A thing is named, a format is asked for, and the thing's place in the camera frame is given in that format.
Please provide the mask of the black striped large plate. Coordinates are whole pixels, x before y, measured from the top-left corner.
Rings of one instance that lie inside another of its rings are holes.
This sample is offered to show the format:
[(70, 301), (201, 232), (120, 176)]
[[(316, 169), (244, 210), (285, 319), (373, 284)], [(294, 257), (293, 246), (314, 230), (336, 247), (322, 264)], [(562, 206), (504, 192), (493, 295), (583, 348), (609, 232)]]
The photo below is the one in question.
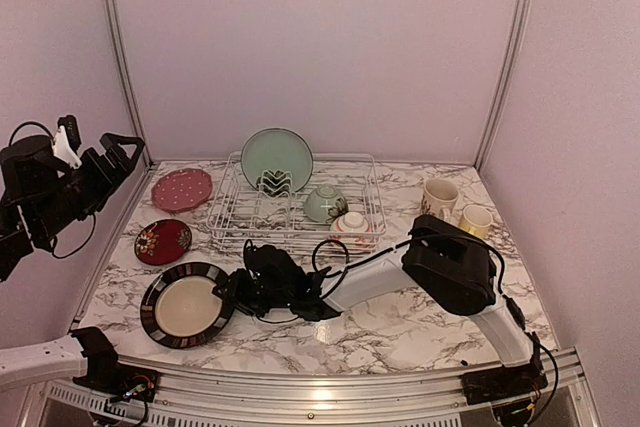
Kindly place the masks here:
[(224, 270), (206, 262), (186, 262), (164, 271), (141, 301), (144, 332), (171, 349), (208, 343), (234, 313), (233, 302), (220, 292), (228, 281)]

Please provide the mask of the red floral plate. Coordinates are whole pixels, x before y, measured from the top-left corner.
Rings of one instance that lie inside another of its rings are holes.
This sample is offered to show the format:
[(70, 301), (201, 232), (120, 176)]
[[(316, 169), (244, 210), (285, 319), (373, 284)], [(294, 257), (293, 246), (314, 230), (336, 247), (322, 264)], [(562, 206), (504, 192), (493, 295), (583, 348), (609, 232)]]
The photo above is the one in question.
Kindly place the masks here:
[(192, 232), (176, 219), (162, 219), (144, 227), (134, 242), (136, 258), (147, 265), (162, 266), (179, 260), (191, 247)]

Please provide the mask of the pink dotted scalloped plate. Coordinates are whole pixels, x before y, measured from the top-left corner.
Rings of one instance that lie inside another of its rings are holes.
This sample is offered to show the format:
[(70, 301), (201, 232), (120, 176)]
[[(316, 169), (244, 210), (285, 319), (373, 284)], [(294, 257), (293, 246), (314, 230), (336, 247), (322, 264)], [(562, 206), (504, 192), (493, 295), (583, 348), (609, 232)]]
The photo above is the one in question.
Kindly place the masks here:
[(183, 168), (162, 176), (151, 189), (151, 201), (160, 210), (177, 214), (205, 203), (213, 191), (211, 176), (202, 169)]

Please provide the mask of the light green floral bowl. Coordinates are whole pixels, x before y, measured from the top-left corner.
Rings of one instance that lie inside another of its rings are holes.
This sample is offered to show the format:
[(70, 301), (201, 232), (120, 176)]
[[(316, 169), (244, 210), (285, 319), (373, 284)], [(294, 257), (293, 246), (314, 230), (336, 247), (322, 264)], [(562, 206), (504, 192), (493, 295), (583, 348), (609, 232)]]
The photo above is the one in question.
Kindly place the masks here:
[(322, 184), (306, 197), (303, 211), (313, 222), (331, 224), (349, 211), (349, 205), (341, 190), (331, 184)]

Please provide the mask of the light green floral plate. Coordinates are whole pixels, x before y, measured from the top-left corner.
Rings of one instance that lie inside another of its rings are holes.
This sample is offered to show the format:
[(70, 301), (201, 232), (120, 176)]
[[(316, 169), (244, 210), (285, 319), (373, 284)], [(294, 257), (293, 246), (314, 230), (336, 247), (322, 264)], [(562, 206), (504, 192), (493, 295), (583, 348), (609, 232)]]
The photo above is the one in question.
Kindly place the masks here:
[(241, 151), (241, 169), (255, 189), (264, 174), (288, 173), (291, 190), (298, 192), (309, 182), (313, 172), (313, 154), (307, 142), (285, 128), (267, 128), (253, 134)]

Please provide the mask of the tall seashell ceramic mug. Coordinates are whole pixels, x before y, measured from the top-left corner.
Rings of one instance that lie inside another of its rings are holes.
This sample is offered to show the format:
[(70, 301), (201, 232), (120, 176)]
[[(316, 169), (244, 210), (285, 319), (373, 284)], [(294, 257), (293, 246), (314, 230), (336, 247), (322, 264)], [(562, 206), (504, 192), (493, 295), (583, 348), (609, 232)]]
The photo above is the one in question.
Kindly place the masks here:
[(459, 190), (453, 182), (441, 178), (428, 179), (422, 188), (420, 213), (450, 222), (458, 198)]

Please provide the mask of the yellow ceramic mug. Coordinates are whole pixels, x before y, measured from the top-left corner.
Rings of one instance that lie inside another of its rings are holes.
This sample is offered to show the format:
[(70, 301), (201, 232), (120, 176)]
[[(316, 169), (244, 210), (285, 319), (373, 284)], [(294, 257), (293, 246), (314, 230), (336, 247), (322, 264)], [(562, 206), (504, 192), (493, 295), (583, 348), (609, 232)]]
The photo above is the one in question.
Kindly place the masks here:
[(491, 212), (481, 205), (467, 205), (463, 208), (458, 227), (464, 232), (484, 240), (493, 223)]

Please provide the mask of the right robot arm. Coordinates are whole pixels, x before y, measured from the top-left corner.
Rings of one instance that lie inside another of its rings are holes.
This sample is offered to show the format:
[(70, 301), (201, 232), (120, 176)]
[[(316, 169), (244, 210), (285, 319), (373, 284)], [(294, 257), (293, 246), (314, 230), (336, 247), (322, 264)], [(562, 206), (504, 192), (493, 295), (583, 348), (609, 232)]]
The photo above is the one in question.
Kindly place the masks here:
[(497, 352), (495, 385), (515, 395), (543, 374), (538, 337), (527, 331), (505, 294), (501, 254), (479, 238), (431, 215), (415, 218), (408, 239), (334, 273), (304, 271), (284, 250), (246, 242), (242, 268), (213, 292), (247, 315), (289, 309), (310, 322), (332, 319), (388, 293), (421, 288), (446, 312), (469, 318)]

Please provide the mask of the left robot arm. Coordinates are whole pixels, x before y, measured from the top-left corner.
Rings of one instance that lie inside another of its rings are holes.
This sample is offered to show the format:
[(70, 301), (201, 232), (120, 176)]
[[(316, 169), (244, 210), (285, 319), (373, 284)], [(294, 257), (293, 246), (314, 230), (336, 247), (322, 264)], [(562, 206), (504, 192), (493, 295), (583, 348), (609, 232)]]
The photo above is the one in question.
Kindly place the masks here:
[[(144, 150), (139, 137), (106, 133), (102, 154), (78, 150), (78, 134), (59, 126), (55, 135), (12, 140), (1, 151), (1, 278), (40, 249), (53, 254), (71, 223), (93, 218), (133, 173)], [(48, 380), (75, 378), (106, 392), (125, 385), (126, 370), (97, 327), (70, 331), (40, 344), (1, 352), (4, 391)]]

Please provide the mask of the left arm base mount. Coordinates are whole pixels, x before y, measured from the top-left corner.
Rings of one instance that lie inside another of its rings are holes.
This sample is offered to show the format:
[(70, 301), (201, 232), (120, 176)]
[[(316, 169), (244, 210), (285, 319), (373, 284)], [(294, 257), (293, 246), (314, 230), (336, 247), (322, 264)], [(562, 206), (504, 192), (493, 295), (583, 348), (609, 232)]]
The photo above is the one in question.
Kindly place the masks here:
[(111, 403), (132, 399), (153, 402), (159, 380), (156, 370), (121, 363), (115, 348), (98, 327), (71, 330), (70, 335), (81, 345), (81, 354), (87, 361), (86, 372), (74, 377), (74, 384), (110, 394)]

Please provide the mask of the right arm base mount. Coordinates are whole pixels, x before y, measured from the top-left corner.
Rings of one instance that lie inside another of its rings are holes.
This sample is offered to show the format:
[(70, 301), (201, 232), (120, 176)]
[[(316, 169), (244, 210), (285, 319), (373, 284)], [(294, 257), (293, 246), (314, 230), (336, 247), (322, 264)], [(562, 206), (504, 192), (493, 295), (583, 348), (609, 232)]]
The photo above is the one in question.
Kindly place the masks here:
[(500, 366), (463, 374), (461, 382), (467, 404), (500, 401), (546, 388), (548, 380), (540, 354), (540, 347), (535, 346), (527, 364)]

